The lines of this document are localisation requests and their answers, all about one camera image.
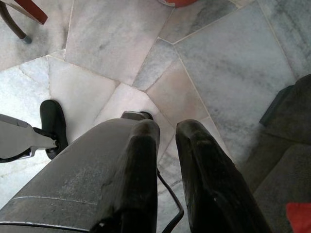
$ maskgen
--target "leg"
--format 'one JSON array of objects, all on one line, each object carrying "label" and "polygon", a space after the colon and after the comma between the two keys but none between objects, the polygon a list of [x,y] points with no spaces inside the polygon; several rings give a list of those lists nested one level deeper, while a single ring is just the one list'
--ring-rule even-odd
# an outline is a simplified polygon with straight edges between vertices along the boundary
[{"label": "leg", "polygon": [[3,18],[4,22],[10,27],[10,29],[25,43],[30,44],[31,38],[26,35],[19,26],[14,22],[8,9],[6,8],[6,4],[0,1],[0,15]]}]

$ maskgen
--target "black cable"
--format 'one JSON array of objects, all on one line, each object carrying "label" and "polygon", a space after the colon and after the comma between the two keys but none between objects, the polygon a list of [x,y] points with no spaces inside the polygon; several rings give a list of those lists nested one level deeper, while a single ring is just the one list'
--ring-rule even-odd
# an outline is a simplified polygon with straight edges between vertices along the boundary
[{"label": "black cable", "polygon": [[161,182],[164,184],[166,189],[169,191],[170,195],[174,199],[174,201],[175,201],[175,203],[179,209],[178,214],[169,222],[169,224],[166,226],[166,228],[162,231],[162,233],[170,233],[170,232],[172,232],[174,227],[177,225],[177,223],[181,220],[181,218],[184,216],[185,211],[184,211],[184,208],[182,207],[181,203],[179,202],[178,198],[176,197],[175,193],[172,191],[171,187],[165,182],[165,180],[161,176],[159,169],[157,170],[157,176],[159,177]]}]

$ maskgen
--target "floor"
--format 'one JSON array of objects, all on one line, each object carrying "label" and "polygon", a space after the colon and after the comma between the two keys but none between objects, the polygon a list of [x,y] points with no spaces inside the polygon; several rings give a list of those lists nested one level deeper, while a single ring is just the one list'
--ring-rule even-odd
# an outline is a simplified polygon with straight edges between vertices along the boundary
[{"label": "floor", "polygon": [[[276,94],[311,73],[311,1],[199,0],[173,9],[156,0],[45,0],[40,26],[11,10],[32,38],[0,20],[0,113],[40,128],[39,106],[59,101],[69,142],[123,111],[148,111],[161,129],[158,166],[183,201],[176,124],[212,133],[252,191],[288,141],[259,124]],[[49,162],[0,165],[2,207]],[[158,232],[177,209],[158,186]],[[187,216],[174,232],[190,232]]]}]

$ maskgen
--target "red cloth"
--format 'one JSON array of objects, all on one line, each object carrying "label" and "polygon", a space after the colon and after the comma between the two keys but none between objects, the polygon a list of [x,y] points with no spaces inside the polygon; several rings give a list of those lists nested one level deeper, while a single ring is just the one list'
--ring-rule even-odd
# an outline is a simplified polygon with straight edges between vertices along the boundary
[{"label": "red cloth", "polygon": [[311,203],[288,203],[286,215],[294,233],[311,233]]}]

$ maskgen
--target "chair leg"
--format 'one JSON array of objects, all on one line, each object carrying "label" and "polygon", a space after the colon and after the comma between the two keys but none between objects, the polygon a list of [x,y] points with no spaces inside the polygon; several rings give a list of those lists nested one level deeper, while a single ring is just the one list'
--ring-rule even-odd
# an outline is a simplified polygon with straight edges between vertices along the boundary
[{"label": "chair leg", "polygon": [[9,26],[9,28],[25,43],[30,44],[32,42],[31,38],[26,35],[19,26],[14,22],[12,17],[10,16],[10,13],[8,12],[8,9],[6,7],[6,4],[2,1],[0,1],[0,15],[3,18],[4,22]]}]

